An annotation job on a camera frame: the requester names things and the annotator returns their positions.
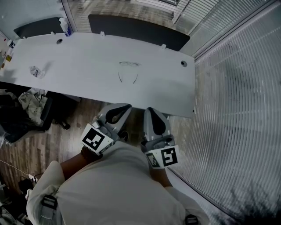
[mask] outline wall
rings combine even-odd
[[[10,39],[14,29],[51,17],[66,18],[60,0],[0,0],[0,30]]]
[[[216,224],[216,220],[214,219],[214,215],[219,215],[221,218],[229,218],[224,212],[218,209],[216,206],[211,204],[201,195],[199,195],[195,190],[193,190],[190,186],[188,186],[185,182],[183,182],[178,176],[176,176],[171,170],[166,169],[168,178],[173,185],[174,188],[187,195],[188,197],[194,199],[200,207],[206,212],[210,219],[210,224]]]
[[[270,0],[193,0],[186,7],[177,22],[184,26],[184,20],[193,18],[196,25],[188,33],[191,39],[180,52],[196,57],[196,52],[205,44],[211,43],[235,26],[241,19]]]
[[[194,118],[171,116],[172,166],[222,209],[281,195],[281,2],[195,61]]]

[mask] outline white shirt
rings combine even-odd
[[[89,164],[67,181],[60,164],[52,162],[28,199],[31,222],[38,224],[38,206],[44,195],[52,194],[66,225],[182,225],[189,214],[199,224],[209,223],[193,199],[151,179],[140,149],[117,142],[107,151],[111,153],[102,161]]]

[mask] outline cable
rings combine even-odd
[[[12,165],[10,165],[10,164],[8,164],[8,163],[6,163],[6,162],[4,162],[4,161],[2,161],[2,160],[0,160],[2,163],[5,163],[5,164],[7,164],[8,166],[10,166],[10,167],[13,167],[13,168],[15,168],[16,170],[18,170],[18,171],[21,171],[22,173],[24,173],[24,174],[26,174],[27,176],[28,176],[28,174],[27,173],[25,173],[24,171],[22,171],[22,170],[20,170],[20,169],[18,169],[17,167],[14,167],[14,166],[12,166]]]
[[[36,178],[37,176],[39,176],[39,175],[43,175],[43,173],[41,173],[41,174],[37,174],[37,175],[35,175],[34,177]]]

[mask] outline strap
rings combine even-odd
[[[58,205],[57,199],[52,195],[46,195],[43,197],[41,204],[42,204],[41,219],[43,219],[43,221],[45,219],[53,220]]]

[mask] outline white clip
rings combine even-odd
[[[165,49],[166,46],[167,46],[167,45],[163,44],[163,45],[161,45],[161,48],[162,48],[162,49]]]

